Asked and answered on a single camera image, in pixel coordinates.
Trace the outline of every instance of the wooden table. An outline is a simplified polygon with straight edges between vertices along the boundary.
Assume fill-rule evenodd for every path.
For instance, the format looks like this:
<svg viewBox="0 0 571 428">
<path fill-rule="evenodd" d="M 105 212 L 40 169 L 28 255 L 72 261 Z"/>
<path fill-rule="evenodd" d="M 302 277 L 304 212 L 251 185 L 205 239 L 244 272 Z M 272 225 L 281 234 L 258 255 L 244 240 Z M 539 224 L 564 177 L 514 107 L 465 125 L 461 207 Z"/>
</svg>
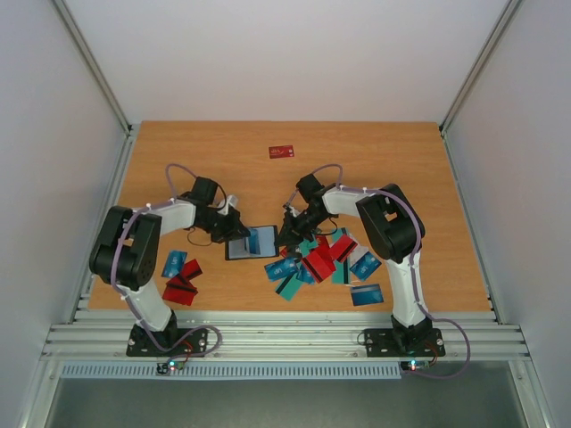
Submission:
<svg viewBox="0 0 571 428">
<path fill-rule="evenodd" d="M 295 156 L 269 159 L 268 147 L 292 144 Z M 238 209 L 247 226 L 281 226 L 282 205 L 298 179 L 316 167 L 343 164 L 343 183 L 376 187 L 394 182 L 406 194 L 426 227 L 421 257 L 422 287 L 432 311 L 489 310 L 466 220 L 460 207 L 438 127 L 434 123 L 356 122 L 144 122 L 141 126 L 120 205 L 141 206 L 170 197 L 164 176 L 169 162 L 179 162 L 196 174 L 221 183 L 239 198 Z M 182 193 L 193 179 L 172 170 Z M 324 184 L 335 181 L 336 169 L 318 173 Z M 304 208 L 301 197 L 294 201 Z M 368 245 L 358 218 L 341 217 Z M 192 234 L 197 243 L 208 235 Z M 185 231 L 162 237 L 154 278 L 160 292 L 161 271 L 171 250 L 196 258 L 203 274 L 193 280 L 199 293 L 192 309 L 209 310 L 382 310 L 391 311 L 393 299 L 385 267 L 365 284 L 380 283 L 385 303 L 355 308 L 346 285 L 304 285 L 292 301 L 275 292 L 263 266 L 273 259 L 224 260 L 224 245 L 196 247 Z M 174 309 L 189 307 L 170 304 Z M 112 288 L 95 281 L 91 309 L 124 309 Z"/>
</svg>

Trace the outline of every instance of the robotic arm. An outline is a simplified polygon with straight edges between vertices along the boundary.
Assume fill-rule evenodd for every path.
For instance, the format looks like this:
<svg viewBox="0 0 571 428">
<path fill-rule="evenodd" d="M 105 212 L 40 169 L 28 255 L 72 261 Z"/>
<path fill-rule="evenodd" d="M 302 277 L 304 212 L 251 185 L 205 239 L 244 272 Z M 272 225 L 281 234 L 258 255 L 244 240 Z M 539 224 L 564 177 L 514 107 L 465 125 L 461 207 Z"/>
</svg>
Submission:
<svg viewBox="0 0 571 428">
<path fill-rule="evenodd" d="M 146 356 L 153 355 L 149 352 L 154 350 L 153 341 L 148 340 L 142 326 L 148 328 L 164 348 L 170 348 L 181 335 L 174 312 L 162 300 L 153 280 L 160 236 L 190 227 L 199 227 L 211 234 L 214 243 L 250 235 L 240 221 L 234 195 L 225 195 L 218 207 L 211 206 L 218 187 L 218 183 L 209 178 L 198 177 L 190 192 L 138 216 L 127 235 L 132 240 L 131 245 L 122 245 L 117 263 L 113 259 L 120 236 L 135 214 L 131 208 L 115 206 L 109 209 L 91 252 L 89 268 L 107 284 L 112 284 L 112 270 L 115 269 L 114 286 L 137 318 L 137 324 L 131 331 L 129 349 L 132 348 L 131 342 L 137 342 L 137 348 L 145 350 Z"/>
<path fill-rule="evenodd" d="M 340 214 L 360 217 L 373 250 L 385 260 L 393 290 L 393 338 L 401 354 L 409 354 L 433 331 L 432 321 L 420 309 L 424 305 L 420 288 L 420 250 L 410 265 L 410 254 L 417 241 L 417 232 L 409 213 L 396 200 L 404 202 L 416 218 L 421 237 L 425 229 L 399 186 L 390 184 L 381 189 L 389 193 L 371 194 L 363 189 L 345 186 L 323 186 L 312 174 L 296 185 L 308 207 L 302 212 L 286 205 L 284 225 L 277 238 L 278 246 L 295 246 L 303 239 L 312 240 L 313 231 L 328 218 Z M 413 283 L 412 271 L 415 272 Z"/>
</svg>

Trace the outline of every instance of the gray floor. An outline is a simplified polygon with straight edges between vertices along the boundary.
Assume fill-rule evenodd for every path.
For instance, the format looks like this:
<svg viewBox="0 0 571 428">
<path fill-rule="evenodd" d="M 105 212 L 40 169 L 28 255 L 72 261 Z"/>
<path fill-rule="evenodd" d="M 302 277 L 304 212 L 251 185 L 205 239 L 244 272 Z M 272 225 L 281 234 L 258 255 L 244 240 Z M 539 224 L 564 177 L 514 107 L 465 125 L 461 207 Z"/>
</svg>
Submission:
<svg viewBox="0 0 571 428">
<path fill-rule="evenodd" d="M 442 364 L 443 371 L 452 366 Z M 526 426 L 507 363 L 432 381 L 60 381 L 53 428 Z"/>
</svg>

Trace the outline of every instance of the ventilation grille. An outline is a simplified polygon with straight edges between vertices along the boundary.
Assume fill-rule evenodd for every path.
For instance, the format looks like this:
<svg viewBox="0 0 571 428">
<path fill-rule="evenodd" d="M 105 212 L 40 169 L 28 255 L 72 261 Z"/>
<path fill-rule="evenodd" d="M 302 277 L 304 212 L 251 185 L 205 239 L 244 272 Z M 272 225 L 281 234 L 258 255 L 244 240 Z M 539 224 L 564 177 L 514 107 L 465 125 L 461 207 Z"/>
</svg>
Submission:
<svg viewBox="0 0 571 428">
<path fill-rule="evenodd" d="M 156 363 L 68 362 L 63 378 L 185 379 L 196 381 L 253 379 L 400 379 L 398 363 L 214 363 L 191 362 L 183 370 L 160 374 Z"/>
</svg>

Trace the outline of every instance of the white wall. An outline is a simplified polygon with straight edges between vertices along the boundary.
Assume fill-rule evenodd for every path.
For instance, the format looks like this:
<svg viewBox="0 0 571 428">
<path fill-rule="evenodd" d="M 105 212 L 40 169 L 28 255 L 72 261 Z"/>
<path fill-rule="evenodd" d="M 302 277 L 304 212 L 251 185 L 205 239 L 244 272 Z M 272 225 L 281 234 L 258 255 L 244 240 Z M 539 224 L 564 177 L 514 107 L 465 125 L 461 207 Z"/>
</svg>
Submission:
<svg viewBox="0 0 571 428">
<path fill-rule="evenodd" d="M 440 122 L 506 2 L 68 3 L 133 122 Z"/>
<path fill-rule="evenodd" d="M 449 133 L 484 264 L 551 410 L 571 407 L 571 2 L 527 0 Z"/>
<path fill-rule="evenodd" d="M 122 138 L 47 0 L 3 4 L 0 58 L 0 424 L 12 427 L 74 298 Z"/>
</svg>

